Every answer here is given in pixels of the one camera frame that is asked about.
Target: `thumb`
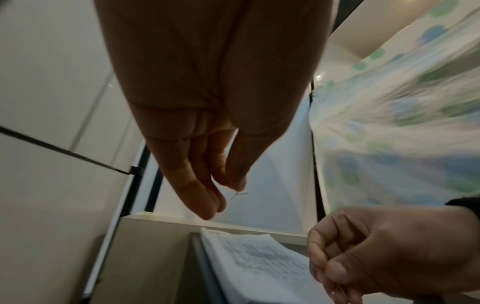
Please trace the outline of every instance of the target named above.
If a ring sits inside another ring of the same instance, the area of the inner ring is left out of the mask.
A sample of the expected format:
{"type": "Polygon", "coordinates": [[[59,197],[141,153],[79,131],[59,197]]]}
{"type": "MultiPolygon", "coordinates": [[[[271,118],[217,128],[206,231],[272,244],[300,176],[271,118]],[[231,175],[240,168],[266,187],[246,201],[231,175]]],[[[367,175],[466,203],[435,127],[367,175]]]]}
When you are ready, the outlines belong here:
{"type": "Polygon", "coordinates": [[[350,284],[374,275],[397,258],[398,247],[384,233],[373,233],[363,242],[331,259],[326,275],[333,282],[350,284]]]}
{"type": "Polygon", "coordinates": [[[238,130],[225,164],[225,173],[232,189],[236,191],[245,189],[247,173],[250,168],[283,132],[284,130],[263,135],[251,135],[238,130]]]}

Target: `white paper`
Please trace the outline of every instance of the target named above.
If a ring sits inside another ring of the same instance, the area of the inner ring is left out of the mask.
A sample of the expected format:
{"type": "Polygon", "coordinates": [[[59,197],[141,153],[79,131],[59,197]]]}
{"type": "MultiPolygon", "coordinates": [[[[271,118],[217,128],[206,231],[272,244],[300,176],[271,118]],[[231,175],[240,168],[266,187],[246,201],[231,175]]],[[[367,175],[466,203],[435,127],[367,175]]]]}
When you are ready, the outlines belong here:
{"type": "Polygon", "coordinates": [[[307,257],[270,235],[202,229],[202,241],[230,304],[331,303],[309,271],[307,257]]]}

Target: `black sleeve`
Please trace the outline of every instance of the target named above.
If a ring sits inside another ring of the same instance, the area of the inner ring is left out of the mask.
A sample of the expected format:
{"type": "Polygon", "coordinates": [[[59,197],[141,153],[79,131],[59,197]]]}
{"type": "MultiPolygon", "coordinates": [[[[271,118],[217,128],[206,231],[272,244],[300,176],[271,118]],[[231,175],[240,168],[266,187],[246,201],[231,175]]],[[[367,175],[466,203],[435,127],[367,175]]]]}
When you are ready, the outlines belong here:
{"type": "Polygon", "coordinates": [[[464,197],[449,201],[447,206],[459,206],[470,209],[480,220],[480,197],[464,197]]]}

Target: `open book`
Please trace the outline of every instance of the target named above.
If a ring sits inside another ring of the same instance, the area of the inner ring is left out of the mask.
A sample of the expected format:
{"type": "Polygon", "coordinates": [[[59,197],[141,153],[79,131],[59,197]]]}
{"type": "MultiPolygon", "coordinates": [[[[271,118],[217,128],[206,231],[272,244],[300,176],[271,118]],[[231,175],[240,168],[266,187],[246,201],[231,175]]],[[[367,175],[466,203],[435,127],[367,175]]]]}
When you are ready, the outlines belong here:
{"type": "Polygon", "coordinates": [[[331,303],[309,260],[270,235],[232,235],[202,228],[201,239],[230,304],[331,303]]]}

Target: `hand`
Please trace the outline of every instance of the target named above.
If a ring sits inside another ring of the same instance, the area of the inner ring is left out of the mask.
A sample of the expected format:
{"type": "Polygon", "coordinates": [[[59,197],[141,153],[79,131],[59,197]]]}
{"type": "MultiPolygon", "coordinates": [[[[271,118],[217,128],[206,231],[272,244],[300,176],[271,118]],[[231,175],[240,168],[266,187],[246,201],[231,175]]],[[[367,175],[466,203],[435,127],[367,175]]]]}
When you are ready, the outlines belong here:
{"type": "Polygon", "coordinates": [[[204,219],[288,128],[332,0],[96,0],[114,70],[160,170],[204,219]],[[225,148],[238,128],[228,158],[225,148]]]}
{"type": "Polygon", "coordinates": [[[310,271],[335,304],[480,289],[480,221],[463,207],[352,207],[308,235],[310,271]]]}

